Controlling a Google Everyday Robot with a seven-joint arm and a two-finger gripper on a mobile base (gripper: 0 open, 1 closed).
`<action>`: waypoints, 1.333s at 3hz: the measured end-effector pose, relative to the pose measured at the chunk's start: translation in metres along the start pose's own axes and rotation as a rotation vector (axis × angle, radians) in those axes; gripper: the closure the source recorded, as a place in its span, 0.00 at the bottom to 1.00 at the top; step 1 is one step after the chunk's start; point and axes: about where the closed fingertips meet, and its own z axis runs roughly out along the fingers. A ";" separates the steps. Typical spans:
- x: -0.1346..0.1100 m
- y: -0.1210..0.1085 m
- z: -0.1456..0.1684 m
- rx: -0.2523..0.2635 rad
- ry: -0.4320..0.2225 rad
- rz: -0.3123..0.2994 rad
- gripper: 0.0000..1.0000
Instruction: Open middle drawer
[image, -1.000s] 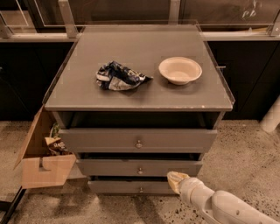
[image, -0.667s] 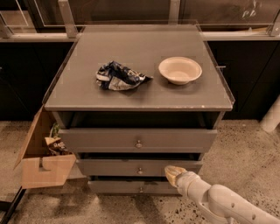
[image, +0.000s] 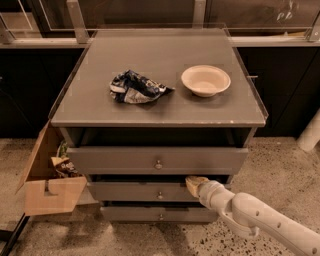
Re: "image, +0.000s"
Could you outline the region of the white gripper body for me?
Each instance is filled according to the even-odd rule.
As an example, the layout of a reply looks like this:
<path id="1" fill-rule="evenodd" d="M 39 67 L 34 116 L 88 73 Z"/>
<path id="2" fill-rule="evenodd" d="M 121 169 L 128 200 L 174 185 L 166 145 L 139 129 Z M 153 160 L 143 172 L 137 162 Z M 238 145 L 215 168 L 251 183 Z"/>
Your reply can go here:
<path id="1" fill-rule="evenodd" d="M 234 193 L 226 189 L 217 181 L 204 182 L 198 186 L 200 203 L 218 214 L 226 214 L 232 209 Z"/>

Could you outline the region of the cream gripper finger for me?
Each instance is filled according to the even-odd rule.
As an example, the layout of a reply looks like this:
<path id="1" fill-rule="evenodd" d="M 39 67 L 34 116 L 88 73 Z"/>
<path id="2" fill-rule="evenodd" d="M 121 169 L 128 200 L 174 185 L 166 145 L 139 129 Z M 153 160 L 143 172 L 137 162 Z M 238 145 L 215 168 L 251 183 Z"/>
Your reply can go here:
<path id="1" fill-rule="evenodd" d="M 193 197 L 198 197 L 198 188 L 201 184 L 207 183 L 209 181 L 206 177 L 201 176 L 187 176 L 185 178 L 186 186 L 188 191 Z"/>

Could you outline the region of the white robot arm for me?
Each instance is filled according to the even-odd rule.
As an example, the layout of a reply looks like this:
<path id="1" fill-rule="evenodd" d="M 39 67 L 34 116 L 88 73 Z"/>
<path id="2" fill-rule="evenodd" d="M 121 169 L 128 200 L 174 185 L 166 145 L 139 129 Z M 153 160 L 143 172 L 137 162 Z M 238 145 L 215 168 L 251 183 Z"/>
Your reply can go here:
<path id="1" fill-rule="evenodd" d="M 238 236 L 255 238 L 263 230 L 297 256 L 320 256 L 320 235 L 247 193 L 226 189 L 206 177 L 187 176 L 189 192 L 216 212 Z"/>

